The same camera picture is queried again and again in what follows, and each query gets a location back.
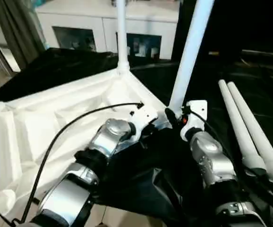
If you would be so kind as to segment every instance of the white rod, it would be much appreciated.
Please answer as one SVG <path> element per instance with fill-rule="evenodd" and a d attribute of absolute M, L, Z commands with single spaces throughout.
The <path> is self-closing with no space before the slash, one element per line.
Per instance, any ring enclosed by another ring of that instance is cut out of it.
<path fill-rule="evenodd" d="M 221 79 L 218 81 L 218 85 L 221 89 L 222 97 L 225 102 L 241 154 L 243 156 L 243 164 L 259 175 L 265 174 L 266 167 L 264 161 L 257 153 L 256 147 L 251 139 L 244 121 L 241 118 L 239 110 L 235 105 L 226 82 Z"/>
<path fill-rule="evenodd" d="M 129 70 L 127 57 L 127 35 L 126 35 L 126 6 L 125 0 L 117 0 L 118 10 L 118 70 L 120 73 Z"/>
<path fill-rule="evenodd" d="M 169 108 L 178 113 L 183 105 L 197 54 L 207 27 L 214 0 L 197 0 L 190 24 Z"/>
<path fill-rule="evenodd" d="M 235 84 L 228 83 L 228 88 L 273 181 L 273 147 Z"/>

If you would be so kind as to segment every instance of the cabinet door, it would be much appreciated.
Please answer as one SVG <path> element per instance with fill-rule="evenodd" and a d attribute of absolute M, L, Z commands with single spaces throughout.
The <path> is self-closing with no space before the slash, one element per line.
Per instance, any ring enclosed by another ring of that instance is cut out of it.
<path fill-rule="evenodd" d="M 103 22 L 100 17 L 38 13 L 50 47 L 105 52 Z"/>
<path fill-rule="evenodd" d="M 117 20 L 104 18 L 107 51 L 118 52 Z M 126 20 L 128 53 L 171 59 L 176 23 Z"/>

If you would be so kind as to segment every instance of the white plastic part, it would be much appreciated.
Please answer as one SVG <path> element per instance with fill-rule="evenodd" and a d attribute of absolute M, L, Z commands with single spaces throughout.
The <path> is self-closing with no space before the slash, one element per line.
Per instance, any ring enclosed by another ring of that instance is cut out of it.
<path fill-rule="evenodd" d="M 145 105 L 139 110 L 136 110 L 130 119 L 130 122 L 133 123 L 136 128 L 136 134 L 131 137 L 130 141 L 138 141 L 141 137 L 142 130 L 157 118 L 157 112 L 151 106 Z"/>
<path fill-rule="evenodd" d="M 255 146 L 264 160 L 270 181 L 273 182 L 273 147 L 235 84 L 233 82 L 228 83 L 228 88 L 249 130 Z"/>
<path fill-rule="evenodd" d="M 199 114 L 204 120 L 207 120 L 206 100 L 192 100 L 187 102 L 186 106 L 190 106 L 190 110 Z M 205 130 L 205 122 L 203 122 L 198 116 L 195 116 L 193 113 L 189 114 L 187 124 L 180 131 L 180 137 L 184 141 L 188 141 L 185 135 L 186 132 L 191 128 Z"/>
<path fill-rule="evenodd" d="M 127 35 L 126 35 L 126 4 L 125 0 L 117 0 L 118 10 L 118 53 L 119 53 L 119 72 L 128 71 L 129 63 L 127 57 Z"/>
<path fill-rule="evenodd" d="M 221 89 L 222 98 L 225 102 L 234 133 L 239 144 L 239 148 L 242 154 L 242 162 L 245 166 L 252 169 L 257 174 L 266 173 L 266 167 L 264 160 L 257 153 L 256 147 L 251 139 L 248 129 L 241 118 L 239 110 L 235 105 L 232 95 L 227 87 L 226 82 L 221 79 L 218 81 L 218 85 Z"/>
<path fill-rule="evenodd" d="M 192 16 L 179 71 L 173 87 L 169 108 L 176 114 L 180 112 L 192 75 L 197 54 L 204 37 L 214 0 L 197 0 Z"/>

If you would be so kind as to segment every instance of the cable connector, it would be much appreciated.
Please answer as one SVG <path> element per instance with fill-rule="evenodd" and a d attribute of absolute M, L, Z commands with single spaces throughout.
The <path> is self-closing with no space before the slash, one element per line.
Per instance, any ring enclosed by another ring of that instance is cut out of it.
<path fill-rule="evenodd" d="M 183 115 L 189 115 L 192 112 L 191 107 L 189 105 L 182 106 L 181 109 L 182 109 Z"/>
<path fill-rule="evenodd" d="M 0 218 L 10 227 L 16 227 L 16 224 L 12 221 L 10 222 L 6 217 L 4 217 L 1 213 L 0 213 Z"/>
<path fill-rule="evenodd" d="M 144 103 L 142 103 L 142 102 L 140 102 L 139 104 L 136 105 L 136 107 L 137 107 L 138 109 L 141 109 L 143 106 L 144 106 Z"/>

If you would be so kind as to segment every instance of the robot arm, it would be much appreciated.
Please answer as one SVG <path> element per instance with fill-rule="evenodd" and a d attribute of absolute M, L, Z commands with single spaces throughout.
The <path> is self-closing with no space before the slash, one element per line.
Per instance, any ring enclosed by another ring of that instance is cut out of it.
<path fill-rule="evenodd" d="M 192 113 L 206 120 L 207 102 L 190 101 L 187 109 L 191 111 L 188 116 L 182 116 L 187 123 L 181 129 L 180 136 L 190 146 L 204 180 L 209 203 L 218 220 L 222 226 L 265 227 L 253 204 L 240 188 L 233 163 L 223 153 L 221 144 L 204 131 L 205 123 Z"/>
<path fill-rule="evenodd" d="M 37 215 L 23 226 L 84 226 L 93 206 L 91 193 L 102 180 L 112 155 L 140 139 L 142 130 L 157 119 L 148 106 L 130 121 L 108 119 L 39 204 Z"/>

